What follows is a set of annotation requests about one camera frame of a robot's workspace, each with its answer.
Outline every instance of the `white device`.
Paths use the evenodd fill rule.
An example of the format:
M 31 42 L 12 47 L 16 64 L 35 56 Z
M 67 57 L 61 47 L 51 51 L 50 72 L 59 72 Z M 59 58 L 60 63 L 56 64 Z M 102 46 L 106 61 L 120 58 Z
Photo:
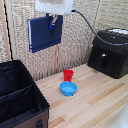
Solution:
M 126 104 L 123 112 L 111 128 L 128 128 L 128 103 Z
M 73 0 L 36 0 L 35 9 L 55 15 L 69 15 L 72 5 Z

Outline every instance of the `black storage box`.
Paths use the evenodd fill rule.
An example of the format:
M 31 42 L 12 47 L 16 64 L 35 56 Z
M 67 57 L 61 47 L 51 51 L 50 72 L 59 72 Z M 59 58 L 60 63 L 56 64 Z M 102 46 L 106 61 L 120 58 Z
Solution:
M 0 128 L 48 128 L 49 107 L 21 61 L 0 64 Z
M 111 30 L 99 31 L 98 35 L 113 44 L 128 43 L 128 35 Z M 121 78 L 128 73 L 128 45 L 110 45 L 95 37 L 88 66 L 115 79 Z

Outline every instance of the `cable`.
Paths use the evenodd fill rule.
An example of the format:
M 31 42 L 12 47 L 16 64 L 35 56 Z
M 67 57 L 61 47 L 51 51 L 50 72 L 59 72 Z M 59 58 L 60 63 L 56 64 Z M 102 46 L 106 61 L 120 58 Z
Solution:
M 92 30 L 92 32 L 97 36 L 97 38 L 99 38 L 99 39 L 100 39 L 101 41 L 103 41 L 104 43 L 109 44 L 109 45 L 116 45 L 116 46 L 122 46 L 122 45 L 127 45 L 127 44 L 128 44 L 128 43 L 124 43 L 124 44 L 113 44 L 113 43 L 109 43 L 109 42 L 103 40 L 102 38 L 100 38 L 100 37 L 96 34 L 96 32 L 93 30 L 93 28 L 91 27 L 91 25 L 90 25 L 90 23 L 88 22 L 88 20 L 85 18 L 85 16 L 84 16 L 82 13 L 80 13 L 80 12 L 77 11 L 77 10 L 72 10 L 72 12 L 77 12 L 78 14 L 80 14 L 80 15 L 85 19 L 85 21 L 87 22 L 88 26 L 89 26 L 90 29 Z

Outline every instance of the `black bin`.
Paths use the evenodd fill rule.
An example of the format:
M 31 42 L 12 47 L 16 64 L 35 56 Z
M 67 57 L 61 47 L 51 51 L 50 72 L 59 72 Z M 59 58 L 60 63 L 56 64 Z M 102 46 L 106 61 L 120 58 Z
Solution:
M 0 128 L 48 128 L 49 107 L 21 61 L 0 64 Z
M 98 35 L 113 44 L 128 43 L 128 35 L 118 32 L 103 30 Z M 110 45 L 95 37 L 88 66 L 112 78 L 121 78 L 128 73 L 128 45 Z

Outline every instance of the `black plastic container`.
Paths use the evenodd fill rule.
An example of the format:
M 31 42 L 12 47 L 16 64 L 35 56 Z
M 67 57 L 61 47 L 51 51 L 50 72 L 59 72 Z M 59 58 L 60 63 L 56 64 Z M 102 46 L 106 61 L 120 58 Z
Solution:
M 128 43 L 127 35 L 109 30 L 99 31 L 98 35 L 113 44 Z M 88 66 L 112 78 L 121 78 L 128 73 L 128 45 L 109 45 L 95 37 Z
M 0 64 L 0 128 L 48 128 L 49 103 L 19 60 Z

